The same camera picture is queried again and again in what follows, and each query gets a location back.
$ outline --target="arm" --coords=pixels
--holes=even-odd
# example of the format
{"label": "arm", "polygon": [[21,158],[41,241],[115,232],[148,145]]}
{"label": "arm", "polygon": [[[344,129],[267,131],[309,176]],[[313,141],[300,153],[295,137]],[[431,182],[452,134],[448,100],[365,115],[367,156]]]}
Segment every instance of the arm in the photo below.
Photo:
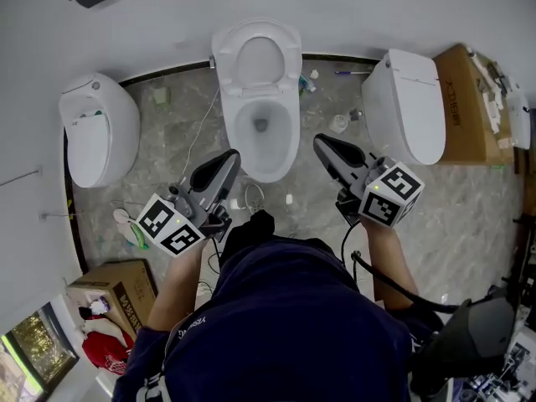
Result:
{"label": "arm", "polygon": [[206,241],[172,259],[147,326],[155,331],[171,331],[193,312],[201,271],[201,253]]}
{"label": "arm", "polygon": [[[396,281],[407,291],[419,294],[410,270],[405,263],[399,237],[394,229],[385,228],[372,220],[361,217],[367,231],[370,263],[373,268]],[[383,300],[385,309],[401,310],[413,303],[400,292],[374,278],[374,299]]]}

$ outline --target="white cable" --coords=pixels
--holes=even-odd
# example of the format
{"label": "white cable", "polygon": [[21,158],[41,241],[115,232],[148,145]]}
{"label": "white cable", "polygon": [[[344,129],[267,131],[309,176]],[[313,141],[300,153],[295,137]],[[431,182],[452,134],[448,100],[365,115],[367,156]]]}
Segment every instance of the white cable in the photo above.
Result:
{"label": "white cable", "polygon": [[248,208],[248,210],[251,212],[251,209],[253,207],[253,204],[252,205],[249,205],[248,204],[248,190],[250,190],[250,188],[252,186],[255,186],[257,189],[259,189],[259,192],[260,192],[260,196],[262,197],[262,200],[264,201],[265,200],[265,193],[262,192],[262,189],[260,188],[260,186],[257,184],[257,183],[251,183],[249,184],[246,188],[245,188],[245,193],[244,193],[244,202],[245,202],[245,206]]}
{"label": "white cable", "polygon": [[186,172],[186,168],[188,167],[188,164],[190,163],[190,154],[192,153],[192,147],[195,144],[195,142],[198,140],[199,134],[201,134],[201,129],[203,128],[203,122],[204,122],[205,119],[207,119],[207,116],[209,115],[210,111],[214,107],[214,103],[216,101],[216,97],[218,96],[218,93],[219,93],[219,88],[216,91],[216,93],[214,94],[214,98],[212,99],[212,103],[210,103],[210,107],[207,110],[207,113],[205,113],[205,115],[203,116],[203,119],[201,120],[201,125],[199,126],[198,133],[195,136],[195,138],[193,139],[193,142],[190,145],[190,148],[188,149],[188,157],[186,158],[186,164],[184,165],[184,170],[183,170],[183,172],[181,174],[181,177],[180,177],[181,180],[183,179],[184,173]]}
{"label": "white cable", "polygon": [[[107,204],[112,204],[112,203],[121,203],[121,204],[133,204],[133,205],[140,205],[140,206],[145,206],[145,204],[142,204],[142,203],[132,203],[130,201],[122,201],[120,199],[111,199],[110,201],[106,202],[106,203],[100,203],[100,204],[97,204],[95,207],[98,208],[100,207],[101,205],[107,205]],[[53,216],[53,217],[57,217],[57,218],[69,218],[71,216],[78,216],[79,214],[86,214],[86,213],[93,213],[95,210],[86,210],[86,211],[79,211],[78,213],[68,213],[68,214],[56,214],[56,213],[42,213],[41,214],[41,217],[42,218],[48,218],[49,216]]]}

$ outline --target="white wall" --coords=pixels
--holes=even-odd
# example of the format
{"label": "white wall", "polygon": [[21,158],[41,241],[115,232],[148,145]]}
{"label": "white wall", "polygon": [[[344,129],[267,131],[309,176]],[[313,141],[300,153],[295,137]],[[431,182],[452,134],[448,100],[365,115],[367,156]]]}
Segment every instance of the white wall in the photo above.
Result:
{"label": "white wall", "polygon": [[111,397],[95,381],[80,402],[109,402],[110,400]]}
{"label": "white wall", "polygon": [[74,76],[118,80],[207,59],[210,37],[243,18],[299,28],[304,52],[434,55],[464,41],[515,75],[536,104],[536,0],[0,0],[0,332],[51,299],[77,269],[65,211],[57,100]]}

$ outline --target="gray tile floor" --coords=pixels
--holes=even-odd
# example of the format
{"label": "gray tile floor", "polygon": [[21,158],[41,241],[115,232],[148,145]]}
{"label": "gray tile floor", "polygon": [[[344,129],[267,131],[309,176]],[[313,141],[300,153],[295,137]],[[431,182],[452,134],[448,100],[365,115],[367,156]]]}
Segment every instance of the gray tile floor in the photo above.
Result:
{"label": "gray tile floor", "polygon": [[[304,61],[303,72],[316,69],[317,90],[307,92],[301,103],[301,140],[291,171],[278,183],[261,185],[265,207],[276,218],[276,233],[297,238],[318,237],[340,255],[340,244],[347,230],[343,217],[334,206],[338,185],[330,179],[312,150],[312,139],[319,132],[348,142],[369,144],[364,121],[351,122],[340,136],[328,129],[336,114],[353,108],[362,110],[360,85],[363,76],[336,76],[335,70],[366,70],[366,65]],[[157,106],[152,90],[167,86],[171,90],[168,105]],[[124,207],[136,218],[142,207],[111,203],[128,201],[144,204],[161,183],[178,181],[186,163],[188,148],[201,119],[209,108],[218,80],[214,71],[192,70],[127,88],[140,108],[142,137],[132,170],[118,183],[105,188],[75,187],[78,217],[85,254],[90,266],[106,260],[147,258],[159,283],[165,275],[169,256],[158,248],[139,250],[127,244],[116,230],[112,212]],[[195,165],[205,153],[229,146],[224,119],[216,99],[192,150]],[[397,231],[405,256],[420,291],[432,300],[483,296],[491,283],[508,272],[512,257],[515,226],[512,218],[520,210],[520,184],[511,167],[414,166],[413,171],[426,183],[414,211],[399,224]],[[245,186],[252,181],[242,173],[229,199],[244,207]],[[292,203],[287,203],[287,195]],[[246,209],[232,210],[235,224],[248,219]],[[347,256],[360,249],[368,259],[367,237],[360,228],[354,230]],[[201,279],[214,287],[217,275],[206,264],[214,252],[208,245],[204,252]],[[217,266],[216,258],[211,260]],[[372,296],[372,281],[358,270],[362,292]]]}

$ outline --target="toilet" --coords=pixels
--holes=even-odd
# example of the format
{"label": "toilet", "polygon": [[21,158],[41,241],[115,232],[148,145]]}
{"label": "toilet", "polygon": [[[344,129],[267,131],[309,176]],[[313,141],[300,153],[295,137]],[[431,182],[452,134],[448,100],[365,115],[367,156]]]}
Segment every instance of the toilet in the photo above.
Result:
{"label": "toilet", "polygon": [[78,186],[106,186],[128,173],[137,155],[140,113],[119,84],[100,73],[82,76],[64,88],[59,113],[70,175]]}
{"label": "toilet", "polygon": [[300,34],[273,19],[250,19],[216,33],[212,51],[230,146],[250,177],[280,180],[300,143]]}
{"label": "toilet", "polygon": [[432,59],[391,49],[361,85],[370,141],[406,164],[431,165],[445,150],[445,112]]}

